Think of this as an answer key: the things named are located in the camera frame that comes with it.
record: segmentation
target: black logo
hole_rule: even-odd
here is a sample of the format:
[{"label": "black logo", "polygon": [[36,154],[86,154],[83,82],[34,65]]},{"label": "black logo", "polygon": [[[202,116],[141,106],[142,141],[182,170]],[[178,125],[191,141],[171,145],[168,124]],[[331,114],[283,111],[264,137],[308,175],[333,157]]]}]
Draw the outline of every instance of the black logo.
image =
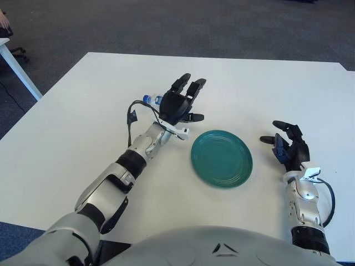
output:
[{"label": "black logo", "polygon": [[215,254],[216,257],[236,257],[238,256],[239,252],[225,243],[223,243],[223,245],[218,243],[218,245],[212,251],[212,254]]}]

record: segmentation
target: white bracket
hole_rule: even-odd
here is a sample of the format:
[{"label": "white bracket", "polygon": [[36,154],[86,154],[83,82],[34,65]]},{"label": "white bracket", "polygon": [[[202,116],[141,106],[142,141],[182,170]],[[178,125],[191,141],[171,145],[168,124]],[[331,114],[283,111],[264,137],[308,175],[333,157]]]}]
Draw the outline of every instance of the white bracket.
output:
[{"label": "white bracket", "polygon": [[190,136],[190,129],[187,128],[182,128],[182,129],[177,129],[173,125],[170,125],[169,123],[165,122],[162,119],[159,119],[158,122],[162,125],[165,126],[166,129],[168,129],[175,137],[180,138],[182,140],[186,140]]},{"label": "white bracket", "polygon": [[308,180],[317,182],[317,176],[321,173],[321,168],[313,162],[302,162],[300,171],[290,171],[283,175],[283,179],[287,182],[294,177],[298,180]]}]

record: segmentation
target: table surface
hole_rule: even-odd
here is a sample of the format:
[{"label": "table surface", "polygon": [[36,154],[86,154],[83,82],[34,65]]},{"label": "table surface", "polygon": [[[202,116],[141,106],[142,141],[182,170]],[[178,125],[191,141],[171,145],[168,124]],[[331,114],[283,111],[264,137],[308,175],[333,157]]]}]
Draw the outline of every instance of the table surface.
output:
[{"label": "table surface", "polygon": [[[333,186],[332,255],[355,260],[355,83],[338,63],[88,53],[0,141],[0,221],[47,229],[72,212],[86,186],[125,151],[128,105],[164,93],[186,72],[207,79],[192,109],[205,120],[189,124],[190,139],[173,138],[160,150],[103,239],[136,243],[173,228],[219,225],[290,241],[285,170],[258,140],[280,133],[271,123],[282,120],[300,126],[311,160]],[[133,138],[153,121],[144,107],[136,111]],[[242,186],[213,188],[194,172],[192,143],[212,129],[249,147],[253,170]],[[324,220],[330,195],[317,187]]]}]

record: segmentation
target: table leg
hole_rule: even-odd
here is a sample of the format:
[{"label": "table leg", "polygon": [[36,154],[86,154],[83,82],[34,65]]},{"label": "table leg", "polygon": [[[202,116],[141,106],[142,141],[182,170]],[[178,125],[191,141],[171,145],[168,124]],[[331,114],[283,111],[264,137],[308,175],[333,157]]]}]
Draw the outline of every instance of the table leg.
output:
[{"label": "table leg", "polygon": [[5,44],[0,46],[0,54],[2,55],[2,57],[4,57],[5,61],[12,68],[12,70],[16,73],[17,77],[22,81],[22,83],[26,86],[26,88],[33,95],[33,97],[35,97],[35,99],[37,101],[39,101],[39,99],[42,97],[42,94],[39,92],[39,90],[33,84],[33,82],[30,80],[28,75],[25,73],[25,71],[18,64],[18,62],[13,57],[13,55],[10,53],[9,49],[7,49]]}]

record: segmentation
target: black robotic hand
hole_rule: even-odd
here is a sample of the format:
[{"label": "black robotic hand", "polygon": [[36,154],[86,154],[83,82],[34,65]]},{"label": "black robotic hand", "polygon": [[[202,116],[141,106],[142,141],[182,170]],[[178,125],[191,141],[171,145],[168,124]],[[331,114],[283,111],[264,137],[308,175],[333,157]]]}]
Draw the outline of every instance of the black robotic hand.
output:
[{"label": "black robotic hand", "polygon": [[278,133],[275,134],[275,137],[260,137],[260,141],[274,145],[272,149],[273,154],[285,166],[287,172],[300,171],[301,163],[310,160],[310,151],[306,142],[302,139],[300,128],[297,125],[291,125],[282,121],[273,121],[272,124],[286,132],[288,138],[292,140],[292,144],[289,145]]},{"label": "black robotic hand", "polygon": [[164,94],[161,100],[159,118],[170,125],[175,126],[178,122],[197,122],[204,119],[203,115],[189,113],[189,111],[192,108],[192,103],[205,85],[206,80],[198,79],[192,82],[187,89],[186,95],[183,96],[180,94],[190,77],[189,73],[184,74],[173,83],[171,89]]}]

